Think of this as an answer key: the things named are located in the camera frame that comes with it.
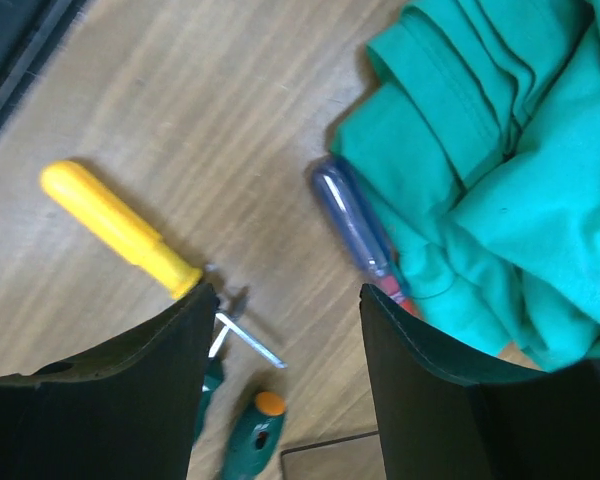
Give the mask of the green stubby screwdriver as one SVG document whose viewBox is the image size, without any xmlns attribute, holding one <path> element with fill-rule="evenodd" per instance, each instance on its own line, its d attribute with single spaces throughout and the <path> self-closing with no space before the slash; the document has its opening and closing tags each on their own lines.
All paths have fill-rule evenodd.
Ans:
<svg viewBox="0 0 600 480">
<path fill-rule="evenodd" d="M 204 429 L 212 397 L 223 382 L 222 361 L 219 358 L 210 359 L 198 404 L 194 442 L 197 442 Z M 218 479 L 255 479 L 277 448 L 286 413 L 286 402 L 279 394 L 257 392 L 234 422 Z"/>
</svg>

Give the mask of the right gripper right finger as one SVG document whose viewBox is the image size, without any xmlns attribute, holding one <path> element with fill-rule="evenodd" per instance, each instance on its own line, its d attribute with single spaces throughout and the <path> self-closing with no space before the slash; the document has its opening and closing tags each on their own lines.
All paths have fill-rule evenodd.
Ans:
<svg viewBox="0 0 600 480">
<path fill-rule="evenodd" d="M 552 373 L 486 355 L 364 285 L 390 479 L 600 479 L 600 359 Z"/>
</svg>

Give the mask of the yellow screwdriver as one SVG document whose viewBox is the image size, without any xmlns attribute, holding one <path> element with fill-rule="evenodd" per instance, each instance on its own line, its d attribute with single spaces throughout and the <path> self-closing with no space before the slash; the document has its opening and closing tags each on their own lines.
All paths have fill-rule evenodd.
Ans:
<svg viewBox="0 0 600 480">
<path fill-rule="evenodd" d="M 203 279 L 162 235 L 84 166 L 56 161 L 40 174 L 44 192 L 128 263 L 161 284 L 174 300 Z"/>
</svg>

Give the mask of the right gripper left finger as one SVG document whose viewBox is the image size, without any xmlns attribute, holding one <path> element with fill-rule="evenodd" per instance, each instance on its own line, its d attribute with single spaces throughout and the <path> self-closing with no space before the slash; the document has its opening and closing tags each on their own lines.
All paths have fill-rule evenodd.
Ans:
<svg viewBox="0 0 600 480">
<path fill-rule="evenodd" d="M 31 375 L 0 377 L 0 479 L 183 479 L 219 304 L 208 283 Z"/>
</svg>

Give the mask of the clear drawer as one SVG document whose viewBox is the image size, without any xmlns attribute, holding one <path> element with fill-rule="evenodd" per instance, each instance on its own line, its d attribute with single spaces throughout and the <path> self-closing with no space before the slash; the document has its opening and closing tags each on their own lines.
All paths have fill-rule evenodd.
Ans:
<svg viewBox="0 0 600 480">
<path fill-rule="evenodd" d="M 377 431 L 321 441 L 281 452 L 284 480 L 385 480 Z"/>
</svg>

